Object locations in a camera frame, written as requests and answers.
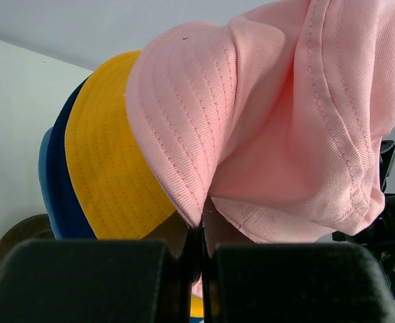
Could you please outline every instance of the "cap brim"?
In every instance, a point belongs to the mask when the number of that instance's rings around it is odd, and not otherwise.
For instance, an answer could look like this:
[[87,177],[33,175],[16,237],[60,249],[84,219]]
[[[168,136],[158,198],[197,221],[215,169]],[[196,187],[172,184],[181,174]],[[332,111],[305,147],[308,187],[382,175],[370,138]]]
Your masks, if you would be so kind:
[[127,120],[124,93],[138,56],[119,55],[88,78],[65,130],[71,183],[99,239],[143,238],[175,211]]
[[69,96],[50,133],[46,151],[46,187],[49,217],[54,219],[61,238],[95,238],[73,190],[64,148],[64,134],[80,84]]

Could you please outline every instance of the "white wall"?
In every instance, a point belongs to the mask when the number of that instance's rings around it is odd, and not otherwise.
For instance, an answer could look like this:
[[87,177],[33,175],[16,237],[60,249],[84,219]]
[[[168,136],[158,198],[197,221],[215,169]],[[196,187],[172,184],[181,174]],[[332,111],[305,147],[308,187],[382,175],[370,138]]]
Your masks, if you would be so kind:
[[45,213],[38,150],[70,93],[91,71],[0,41],[0,238]]

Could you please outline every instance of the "seam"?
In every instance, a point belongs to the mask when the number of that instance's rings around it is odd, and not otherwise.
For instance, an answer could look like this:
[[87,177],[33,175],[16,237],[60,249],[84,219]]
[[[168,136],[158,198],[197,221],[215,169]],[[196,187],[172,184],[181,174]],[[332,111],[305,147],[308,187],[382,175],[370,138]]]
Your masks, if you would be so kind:
[[213,62],[215,63],[215,67],[217,68],[218,76],[219,76],[219,78],[220,78],[220,80],[221,80],[221,83],[223,84],[223,93],[224,93],[224,116],[226,117],[226,116],[227,116],[227,111],[228,111],[228,103],[227,103],[227,93],[225,92],[225,83],[224,83],[223,76],[222,76],[222,74],[221,74],[221,70],[220,70],[219,65],[218,65],[218,60],[216,59],[215,54],[214,54],[214,52],[213,52],[213,49],[212,49],[212,46],[211,46],[211,41],[209,40],[209,37],[208,37],[208,42],[209,42],[209,45],[208,45],[208,46],[209,46],[209,52],[211,53]]
[[[152,122],[150,121],[149,116],[147,115],[147,113],[146,113],[146,111],[145,111],[145,109],[144,109],[144,107],[143,107],[142,92],[141,92],[141,90],[143,89],[143,86],[141,86],[141,84],[140,84],[140,83],[142,82],[143,66],[147,64],[147,61],[148,61],[149,57],[153,54],[154,50],[155,50],[155,46],[152,48],[151,52],[148,53],[148,55],[147,55],[147,57],[146,57],[146,60],[145,60],[143,63],[141,63],[140,73],[139,73],[139,75],[137,76],[137,79],[139,80],[139,82],[138,82],[138,84],[137,84],[137,86],[138,86],[138,89],[137,89],[137,92],[138,92],[138,93],[137,93],[137,95],[138,95],[138,99],[139,99],[140,109],[141,109],[141,111],[142,111],[142,113],[143,113],[143,115],[144,115],[144,117],[145,117],[145,119],[146,119],[146,121],[147,121],[149,127],[151,128],[152,133],[154,134],[155,138],[157,139],[158,144],[159,144],[161,150],[164,152],[164,155],[166,156],[166,158],[168,159],[168,161],[169,161],[170,164],[172,165],[172,167],[173,167],[173,169],[175,170],[175,172],[177,173],[177,175],[179,175],[179,177],[180,177],[182,183],[183,183],[183,184],[185,185],[185,187],[188,189],[189,193],[191,194],[191,196],[193,197],[193,199],[194,199],[194,201],[195,201],[195,203],[196,203],[196,206],[199,207],[199,202],[198,202],[198,200],[197,200],[197,198],[196,198],[194,192],[191,191],[191,189],[190,189],[189,185],[186,183],[184,177],[183,177],[182,174],[179,172],[178,166],[174,163],[174,161],[172,160],[172,157],[171,157],[170,154],[166,151],[166,148],[164,147],[164,145],[163,145],[163,143],[162,143],[162,141],[161,141],[161,139],[160,139],[160,137],[159,137],[157,131],[155,130],[154,126],[152,125]],[[157,58],[155,59],[155,62],[154,62],[154,69],[155,69],[155,66],[157,65],[157,60],[158,60],[160,54],[161,54],[161,51],[159,51],[158,56],[157,56]]]
[[[311,79],[311,82],[312,82],[312,88],[313,88],[313,91],[314,91],[315,98],[316,98],[316,100],[317,100],[317,105],[318,105],[318,109],[319,109],[319,111],[320,111],[320,114],[322,115],[322,117],[323,117],[323,119],[324,119],[324,122],[326,123],[326,126],[328,127],[330,136],[331,136],[332,139],[334,140],[334,143],[335,143],[335,145],[336,145],[336,148],[338,149],[339,153],[342,155],[342,158],[343,158],[344,162],[347,164],[347,167],[348,167],[348,169],[349,169],[349,176],[350,176],[350,179],[351,179],[352,182],[354,183],[355,181],[354,181],[354,177],[353,177],[353,172],[352,172],[352,170],[351,170],[350,162],[349,162],[349,160],[347,159],[347,157],[346,157],[346,155],[345,155],[345,152],[342,151],[342,149],[340,148],[338,139],[334,136],[334,133],[333,133],[332,127],[330,126],[330,123],[329,123],[329,121],[328,121],[327,115],[324,113],[324,109],[323,109],[323,107],[322,107],[320,97],[319,97],[319,95],[318,95],[318,93],[317,93],[316,80],[315,80],[315,78],[314,78],[314,76],[313,76],[313,73],[312,73],[312,66],[311,66],[311,39],[312,39],[312,28],[314,27],[314,26],[313,26],[314,17],[315,17],[315,13],[316,13],[317,6],[318,6],[319,3],[320,3],[320,0],[318,0],[318,1],[316,2],[315,6],[314,6],[314,12],[312,13],[312,16],[311,16],[311,19],[310,19],[310,29],[309,29],[309,34],[308,34],[308,55],[307,55],[307,57],[308,57],[308,73],[309,73],[309,75],[310,75],[310,79]],[[340,221],[337,221],[337,223],[342,222],[342,221],[344,220],[343,217],[344,217],[346,214],[350,213],[352,208],[354,208],[354,209],[356,210],[356,212],[358,212],[358,214],[363,215],[363,213],[360,212],[360,211],[357,209],[356,205],[355,205],[354,202],[353,202],[352,186],[350,186],[349,198],[350,198],[350,202],[351,202],[351,208],[350,208],[349,210],[347,210],[346,213],[345,213],[342,217],[340,217],[340,219],[339,219]]]
[[[196,59],[196,62],[199,65],[199,69],[200,69],[203,77],[205,78],[205,81],[206,81],[206,83],[207,83],[207,85],[209,87],[209,91],[211,92],[211,95],[212,95],[213,103],[215,105],[215,111],[217,112],[217,117],[218,117],[218,135],[220,137],[221,136],[221,119],[219,118],[218,104],[217,104],[217,101],[215,99],[215,94],[213,92],[213,88],[212,88],[211,84],[209,83],[207,74],[203,70],[202,63],[199,61],[199,58],[197,57],[197,51],[196,51],[196,46],[195,45],[194,45],[194,58]],[[212,140],[213,140],[213,146],[215,147],[215,139],[212,138]]]
[[345,78],[343,77],[343,74],[342,74],[341,69],[340,69],[339,25],[340,25],[340,18],[341,18],[342,12],[343,12],[344,3],[345,3],[345,0],[342,0],[341,1],[341,5],[340,5],[340,9],[339,9],[338,21],[337,21],[337,24],[336,24],[336,67],[338,69],[338,73],[339,73],[340,79],[342,80],[342,83],[343,83],[344,93],[345,93],[345,95],[346,95],[346,97],[348,99],[348,102],[350,104],[351,110],[353,111],[356,123],[357,123],[357,125],[360,128],[361,135],[362,135],[363,140],[365,141],[365,144],[366,144],[366,149],[367,149],[367,167],[369,167],[371,165],[370,155],[372,154],[372,152],[371,152],[371,149],[369,147],[369,143],[366,140],[365,131],[363,130],[363,127],[362,127],[361,123],[359,122],[359,117],[357,116],[356,108],[354,107],[353,101],[352,101],[351,96],[349,94],[349,89],[347,88],[347,84],[345,82]]
[[[197,94],[197,91],[196,91],[196,89],[195,89],[195,87],[194,87],[194,85],[193,85],[193,83],[192,83],[192,81],[191,81],[190,75],[188,74],[188,71],[187,71],[187,69],[186,69],[186,65],[185,65],[185,62],[184,62],[184,52],[183,52],[183,51],[182,51],[182,53],[181,53],[181,57],[182,57],[182,65],[183,65],[184,70],[185,70],[185,76],[186,76],[186,78],[187,78],[189,84],[191,85],[191,88],[193,89],[194,94],[196,95],[197,100],[198,100],[199,103],[201,104],[203,113],[205,114],[205,117],[206,117],[206,121],[208,122],[208,125],[209,125],[209,130],[210,130],[211,135],[212,135],[212,142],[214,143],[215,140],[214,140],[214,136],[213,136],[213,131],[212,131],[212,128],[211,128],[211,124],[209,123],[208,116],[206,115],[206,112],[205,112],[205,105],[203,104],[202,100],[199,98],[199,95]],[[207,166],[207,169],[208,169],[208,176],[210,176],[211,171],[210,171],[210,167],[209,167],[209,159],[208,159],[208,156],[207,156],[206,148],[205,148],[205,146],[203,145],[202,137],[199,135],[199,131],[197,130],[197,127],[196,127],[195,124],[193,123],[193,121],[192,121],[192,119],[191,119],[191,117],[190,117],[190,115],[189,115],[189,113],[188,113],[188,110],[186,109],[186,106],[185,106],[184,102],[180,99],[180,96],[179,96],[179,94],[178,94],[178,91],[176,91],[176,88],[175,88],[175,86],[174,86],[174,84],[173,84],[173,81],[172,81],[172,74],[170,73],[170,71],[171,71],[171,69],[170,69],[170,65],[169,65],[169,66],[168,66],[168,76],[169,76],[170,85],[171,85],[171,87],[172,87],[173,92],[175,93],[176,98],[177,98],[178,101],[181,103],[182,109],[185,111],[185,114],[186,114],[186,116],[187,116],[187,118],[188,118],[188,121],[190,121],[190,123],[191,123],[191,125],[192,125],[194,131],[196,132],[197,137],[199,138],[200,144],[201,144],[201,146],[202,146],[202,148],[203,148],[203,153],[205,154],[206,166]]]

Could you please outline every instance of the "black object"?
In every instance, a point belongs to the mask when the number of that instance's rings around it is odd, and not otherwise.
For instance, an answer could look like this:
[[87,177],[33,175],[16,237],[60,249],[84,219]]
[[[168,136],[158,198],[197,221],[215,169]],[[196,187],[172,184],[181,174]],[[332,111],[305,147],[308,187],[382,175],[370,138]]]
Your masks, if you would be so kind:
[[[395,143],[383,141],[380,150],[380,185],[383,192],[394,160]],[[347,241],[367,248],[380,263],[395,298],[395,194],[386,194],[384,211],[367,229],[355,236],[335,232],[332,237],[337,242]]]
[[[382,147],[383,186],[395,146]],[[205,323],[395,323],[387,199],[367,230],[334,234],[352,244],[257,245],[211,199],[196,231],[175,213],[140,241],[26,242],[0,272],[0,323],[189,322],[200,272]]]
[[0,269],[15,246],[28,239],[54,239],[47,214],[33,215],[13,226],[0,239]]

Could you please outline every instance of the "stitching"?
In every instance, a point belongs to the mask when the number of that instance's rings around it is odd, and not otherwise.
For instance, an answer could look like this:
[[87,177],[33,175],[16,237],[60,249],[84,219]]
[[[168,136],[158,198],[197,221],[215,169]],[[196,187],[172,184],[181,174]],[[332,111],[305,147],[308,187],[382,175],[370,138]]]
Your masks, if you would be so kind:
[[[145,62],[142,63],[142,66],[143,66],[143,65],[146,65],[146,63],[147,63],[149,57],[153,54],[154,50],[155,50],[155,46],[152,48],[152,51],[147,55],[147,58],[146,58]],[[157,58],[155,59],[154,69],[155,69],[155,66],[157,65],[157,61],[158,61],[158,59],[159,59],[160,54],[161,54],[161,51],[159,51],[158,56],[157,56]],[[140,82],[142,82],[142,75],[143,75],[143,68],[141,67],[140,74],[139,74],[139,76],[137,77],[137,79],[138,79]],[[191,191],[191,189],[190,189],[189,185],[186,183],[184,177],[183,177],[182,174],[179,172],[178,166],[173,162],[172,158],[170,157],[170,155],[169,155],[168,152],[166,151],[166,148],[164,147],[164,145],[163,145],[163,143],[162,143],[162,141],[161,141],[159,135],[157,134],[157,131],[155,130],[154,126],[152,125],[151,121],[149,120],[149,117],[148,117],[148,115],[147,115],[145,109],[143,108],[142,91],[141,91],[142,89],[143,89],[143,86],[140,86],[140,84],[138,84],[138,91],[137,91],[138,93],[137,93],[137,95],[138,95],[138,99],[139,99],[139,104],[140,104],[140,106],[141,106],[141,111],[142,111],[142,113],[143,113],[143,115],[144,115],[146,121],[148,122],[148,125],[149,125],[149,127],[151,128],[151,130],[152,130],[152,132],[153,132],[155,138],[158,140],[159,146],[160,146],[161,150],[164,152],[164,155],[166,156],[166,158],[168,159],[168,161],[170,162],[170,164],[172,165],[172,167],[175,169],[177,175],[179,175],[180,179],[182,180],[182,183],[185,185],[185,187],[187,187],[187,189],[188,189],[189,193],[191,194],[191,196],[194,198],[194,201],[195,201],[195,203],[196,203],[196,206],[199,207],[199,202],[198,202],[198,200],[197,200],[197,198],[196,198],[194,192]]]
[[[183,63],[183,65],[184,65],[184,67],[185,67],[184,58],[185,58],[185,55],[182,54],[182,63]],[[194,93],[195,93],[197,99],[199,100],[199,102],[200,102],[200,104],[201,104],[201,106],[202,106],[203,114],[205,115],[206,122],[208,123],[208,125],[209,125],[209,130],[210,130],[210,132],[211,132],[213,153],[215,154],[215,152],[216,152],[216,149],[215,149],[215,137],[214,137],[214,135],[213,135],[213,130],[212,130],[211,122],[209,121],[208,115],[207,115],[207,113],[206,113],[206,107],[205,107],[205,105],[203,104],[203,101],[199,98],[199,95],[198,95],[198,93],[197,93],[197,90],[196,90],[196,88],[195,88],[195,86],[194,86],[194,83],[192,82],[192,79],[190,78],[190,75],[188,74],[188,71],[187,71],[187,70],[185,71],[185,76],[186,76],[188,82],[190,83],[191,88],[193,89],[193,91],[194,91]]]
[[225,61],[227,62],[227,67],[229,69],[229,76],[230,76],[230,90],[231,92],[234,91],[234,87],[233,87],[233,77],[231,77],[231,68],[230,68],[230,62],[227,56],[227,49],[225,48],[224,43],[221,43],[222,47],[223,47],[223,51],[224,51],[224,56],[225,56]]
[[217,59],[215,58],[213,49],[212,49],[212,47],[211,47],[210,45],[209,45],[209,52],[211,53],[213,62],[215,63],[215,66],[216,66],[216,68],[217,68],[218,76],[219,76],[219,78],[220,78],[220,80],[221,80],[221,83],[223,84],[224,107],[225,107],[225,108],[224,108],[224,115],[227,116],[227,109],[228,109],[228,107],[227,107],[227,94],[226,94],[226,92],[225,92],[224,79],[223,79],[223,77],[222,77],[222,75],[221,75],[221,70],[219,69],[218,61],[217,61]]
[[[93,90],[95,84],[96,84],[95,81],[91,84],[90,88],[88,89],[88,91],[87,91],[87,93],[86,93],[86,96],[82,99],[83,102],[86,102],[86,101],[87,101],[88,96],[89,96],[89,94],[92,92],[92,90]],[[83,112],[83,108],[80,109],[79,114],[77,115],[77,117],[76,117],[76,119],[75,119],[74,138],[77,138],[77,123],[78,123],[78,120],[81,120],[80,116],[81,116],[82,112]],[[85,129],[88,129],[88,123],[87,123],[87,122],[86,122],[85,127],[84,127]],[[73,140],[73,142],[74,142],[74,145],[73,145],[73,146],[74,146],[74,150],[75,150],[75,155],[79,155],[79,154],[78,154],[78,151],[77,151],[76,140]],[[88,145],[87,137],[86,137],[86,136],[83,138],[83,143],[85,144],[85,148],[86,148],[88,151],[90,151],[90,150],[89,150],[89,145]],[[83,174],[83,169],[82,169],[81,160],[80,160],[79,158],[77,158],[76,160],[77,160],[77,169],[79,170],[79,172],[80,172],[80,174],[81,174],[81,179],[82,179],[82,181],[83,181],[84,184],[85,184],[83,187],[84,187],[84,189],[87,191],[88,195],[91,196],[92,194],[91,194],[91,192],[89,191],[89,188],[88,188],[88,185],[87,185],[86,177],[85,177],[84,174]],[[107,203],[107,200],[104,198],[103,195],[100,195],[100,196],[101,196],[101,200],[104,202],[104,204],[105,204],[107,210],[109,210],[109,212],[110,212],[110,208],[109,208],[109,205],[108,205],[108,203]],[[98,211],[97,203],[94,203],[94,204],[93,204],[93,208],[94,208],[95,210]],[[115,220],[114,217],[113,217],[113,220],[114,220],[114,222],[116,223],[116,226],[119,227],[119,226],[118,226],[118,222]],[[105,221],[102,221],[102,225],[104,226],[104,228],[106,229],[106,231],[108,232],[108,234],[109,234],[110,236],[112,236],[112,231],[111,231],[110,228],[107,226],[107,224],[106,224]]]
[[[200,98],[199,98],[199,96],[198,96],[198,94],[197,94],[197,91],[196,91],[196,89],[194,88],[194,86],[193,86],[193,84],[192,84],[192,82],[191,82],[191,79],[190,79],[190,77],[189,77],[189,75],[188,75],[188,71],[187,71],[187,69],[186,69],[186,65],[185,65],[185,62],[184,62],[184,55],[183,55],[183,52],[182,52],[182,55],[181,55],[181,56],[182,56],[182,64],[184,65],[184,70],[185,70],[185,75],[186,75],[186,77],[187,77],[187,80],[188,80],[188,82],[191,84],[191,87],[192,87],[192,89],[194,90],[194,93],[196,94],[197,100],[198,100],[198,101],[200,102],[200,104],[202,105],[202,107],[203,107],[203,112],[204,112],[204,111],[205,111],[204,104],[203,104],[203,102],[200,100]],[[179,93],[178,93],[178,91],[176,90],[176,88],[175,88],[175,86],[174,86],[174,84],[173,84],[173,81],[172,81],[172,80],[173,80],[173,79],[172,79],[172,74],[171,74],[170,72],[171,72],[171,69],[170,69],[170,64],[169,64],[169,65],[168,65],[168,76],[169,76],[170,86],[172,87],[172,90],[173,90],[173,92],[175,93],[176,99],[179,101],[179,103],[181,103],[182,109],[185,111],[185,114],[186,114],[188,120],[190,121],[190,123],[191,123],[191,125],[192,125],[194,131],[196,132],[197,137],[199,138],[200,144],[201,144],[201,146],[202,146],[202,148],[203,148],[203,153],[204,153],[204,155],[205,155],[206,166],[207,166],[207,169],[208,169],[208,176],[209,176],[209,174],[210,174],[211,172],[210,172],[210,168],[209,168],[209,159],[208,159],[208,156],[207,156],[207,153],[206,153],[205,146],[203,145],[203,141],[202,141],[201,136],[199,135],[199,131],[197,130],[197,127],[196,127],[195,124],[193,123],[193,121],[192,121],[192,119],[191,119],[191,117],[190,117],[190,115],[189,115],[189,113],[188,113],[188,110],[187,110],[186,107],[185,107],[184,102],[181,100],[181,98],[180,98],[180,96],[179,96]],[[213,133],[212,133],[212,129],[211,129],[210,126],[209,126],[209,130],[211,131],[212,138],[213,138]]]
[[215,99],[215,94],[213,93],[213,89],[211,87],[211,84],[209,83],[208,77],[207,77],[205,71],[203,70],[202,63],[197,58],[197,54],[196,53],[197,53],[197,51],[196,51],[196,44],[194,44],[194,57],[196,59],[197,64],[199,65],[199,69],[200,69],[201,73],[203,74],[203,77],[205,78],[205,81],[206,81],[206,83],[207,83],[207,85],[209,87],[209,91],[211,91],[211,95],[212,95],[212,98],[213,98],[213,103],[215,105],[215,111],[217,111],[217,117],[218,117],[218,135],[221,136],[221,120],[219,118],[218,104],[217,104],[217,101]]
[[[127,111],[126,111],[126,109],[124,109],[124,113],[125,113],[125,115],[126,115],[126,122],[127,122],[128,126],[130,127],[130,125],[129,125],[129,119],[128,119],[128,117],[127,117]],[[130,138],[132,141],[135,140],[135,138],[134,138],[133,134],[131,133],[131,131],[130,131],[130,133],[129,133],[129,138]],[[128,142],[128,146],[129,146],[129,151],[130,151],[130,150],[131,150],[131,141]],[[122,153],[122,157],[123,157],[124,160],[125,160],[125,159],[127,158],[127,156],[125,155],[123,146],[121,145],[120,147],[121,147],[120,150],[121,150],[121,153]],[[131,157],[131,160],[133,161],[133,167],[134,167],[134,169],[137,169],[137,167],[136,167],[135,154],[131,154],[131,156],[129,156],[129,158],[130,158],[130,157]],[[153,192],[152,192],[152,190],[149,189],[147,181],[144,180],[143,183],[144,183],[144,185],[145,185],[146,188],[147,188],[147,191],[148,191],[148,193],[149,193],[149,196],[151,197],[151,200],[153,201],[153,203],[154,203],[155,205],[158,206],[158,209],[161,210],[161,206],[160,206],[158,200],[154,198]],[[148,210],[148,215],[154,219],[155,217],[152,215],[151,212],[149,212],[149,207],[147,206],[146,203],[145,203],[145,206],[146,206],[146,208],[147,208],[147,210]]]
[[342,72],[340,70],[339,25],[340,25],[340,17],[342,15],[342,9],[343,9],[344,2],[345,2],[344,0],[342,0],[342,2],[341,2],[340,9],[339,9],[339,15],[338,15],[338,23],[336,25],[336,58],[337,58],[336,66],[338,68],[338,72],[339,72],[340,78],[341,78],[341,80],[343,82],[344,93],[345,93],[345,95],[348,98],[351,110],[353,110],[353,113],[354,113],[354,117],[355,117],[356,123],[357,123],[357,125],[360,128],[363,140],[365,141],[365,144],[366,144],[366,149],[367,149],[367,166],[369,167],[371,165],[370,155],[372,154],[372,152],[371,152],[371,149],[369,147],[369,143],[366,140],[365,131],[363,130],[363,127],[362,127],[361,123],[359,122],[359,118],[357,116],[357,111],[356,111],[356,109],[355,109],[355,107],[353,105],[353,101],[352,101],[352,99],[351,99],[351,97],[349,95],[349,90],[347,88],[347,84],[345,83],[345,78],[343,77],[343,74],[342,74]]
[[[170,57],[172,56],[173,50],[174,50],[174,47],[172,47],[172,48],[170,49],[170,52],[169,52],[169,60],[170,60]],[[154,72],[155,72],[155,68],[156,68],[156,67],[157,67],[157,64],[154,65],[153,75],[155,75]],[[195,170],[196,173],[197,173],[197,176],[198,176],[199,179],[200,179],[200,182],[201,182],[201,184],[202,184],[202,187],[206,190],[205,185],[203,184],[203,180],[202,180],[202,178],[201,178],[201,175],[200,175],[199,171],[197,170],[197,167],[196,167],[195,164],[194,164],[194,159],[191,157],[191,155],[189,154],[189,152],[185,149],[184,143],[182,142],[181,138],[179,137],[178,132],[177,132],[176,129],[173,127],[172,122],[170,121],[170,119],[168,118],[168,115],[166,114],[166,111],[165,111],[165,110],[162,108],[162,106],[161,106],[161,102],[160,102],[159,97],[158,97],[158,95],[157,95],[157,89],[156,89],[156,87],[155,87],[155,83],[154,83],[154,82],[152,82],[152,86],[153,86],[153,90],[154,90],[155,100],[156,100],[157,103],[158,103],[158,108],[160,109],[161,114],[162,114],[162,116],[164,117],[164,120],[166,120],[167,124],[168,124],[169,127],[170,127],[170,130],[172,130],[173,134],[175,135],[176,140],[179,142],[180,146],[182,147],[182,150],[185,152],[185,154],[187,155],[188,159],[190,160],[190,162],[191,162],[191,164],[192,164],[194,170]]]
[[[112,82],[112,85],[114,85],[121,77],[122,77],[122,73],[119,73],[119,74],[116,76],[115,80]],[[97,111],[96,119],[98,119],[98,113],[100,112],[100,109],[97,109],[96,111]],[[107,117],[108,117],[107,111],[104,111],[104,115],[106,116],[106,121],[107,121]],[[108,138],[108,129],[107,129],[107,127],[105,127],[105,129],[104,129],[104,134],[105,134],[106,138]],[[89,148],[89,145],[88,145],[88,143],[87,143],[87,141],[86,141],[86,137],[85,137],[85,144],[86,144],[86,146]],[[111,152],[110,147],[109,147],[108,144],[107,144],[106,147],[107,147],[108,151]],[[98,156],[100,165],[103,167],[104,171],[106,171],[106,170],[107,170],[107,169],[106,169],[106,165],[103,163],[102,156],[101,156],[100,154],[98,154],[97,156]],[[109,157],[109,159],[110,159],[110,161],[111,161],[111,165],[113,165],[114,163],[113,163],[112,154],[109,153],[109,156],[108,156],[108,157]],[[116,176],[115,176],[115,179],[116,179],[116,182],[118,183],[118,186],[122,188],[122,186],[121,186],[121,184],[120,184],[120,180],[119,180]],[[114,193],[114,190],[113,190],[113,188],[112,188],[112,185],[110,184],[110,181],[106,181],[106,183],[107,183],[107,185],[108,185],[108,188],[110,189],[110,192],[112,193],[112,196],[115,196],[115,193]],[[114,199],[114,201],[115,201],[115,204],[118,206],[118,208],[122,211],[122,207],[121,207],[121,204],[119,203],[118,199]],[[127,202],[127,204],[129,204],[129,206],[130,206],[131,209],[133,210],[134,208],[133,208],[133,206],[132,206],[130,200],[125,199],[125,201]],[[117,228],[119,228],[119,231],[120,231],[120,233],[121,233],[121,235],[122,235],[122,234],[123,234],[123,231],[121,230],[121,226],[120,226],[119,223],[117,222],[116,217],[113,216],[113,213],[111,213],[111,218],[114,220],[114,222],[115,222]],[[132,231],[138,236],[138,234],[137,234],[135,228],[131,225],[131,222],[130,222],[130,221],[127,221],[127,222],[129,223],[129,227],[132,229]]]
[[[320,3],[320,0],[318,0],[318,1],[316,2],[315,6],[314,6],[314,12],[312,13],[312,17],[311,17],[311,20],[310,20],[310,30],[309,30],[309,36],[308,36],[308,73],[310,74],[310,78],[311,78],[311,82],[312,82],[312,88],[313,88],[313,90],[314,90],[314,95],[315,95],[315,97],[316,97],[316,99],[317,99],[317,105],[318,105],[318,108],[319,108],[319,110],[320,110],[320,113],[321,113],[321,115],[322,115],[322,117],[323,117],[323,119],[324,119],[324,122],[326,123],[326,125],[327,125],[327,127],[328,127],[330,136],[332,137],[332,139],[333,139],[334,142],[335,142],[336,148],[338,149],[338,151],[339,151],[340,154],[342,155],[344,161],[347,163],[347,166],[348,166],[348,169],[349,169],[350,179],[351,179],[351,180],[353,181],[353,183],[354,183],[354,178],[353,178],[353,173],[352,173],[352,170],[351,170],[351,165],[350,165],[349,160],[347,159],[345,153],[341,150],[340,145],[339,145],[339,143],[338,143],[338,140],[337,140],[336,137],[334,136],[333,130],[332,130],[332,128],[330,127],[330,123],[329,123],[329,121],[328,121],[328,119],[327,119],[327,115],[325,115],[325,113],[324,113],[324,110],[323,110],[322,105],[321,105],[320,98],[319,98],[318,93],[317,93],[316,81],[315,81],[315,79],[314,79],[314,76],[312,75],[312,68],[311,68],[311,38],[312,38],[312,27],[313,27],[314,16],[315,16],[315,13],[316,13],[316,10],[317,10],[317,6],[318,6],[319,3]],[[349,213],[349,212],[351,211],[351,209],[354,208],[354,209],[356,210],[356,212],[358,212],[358,214],[363,215],[363,213],[360,212],[360,211],[357,209],[357,207],[355,206],[355,204],[354,204],[354,202],[353,202],[352,186],[350,186],[350,202],[351,202],[352,207],[351,207],[345,214]]]

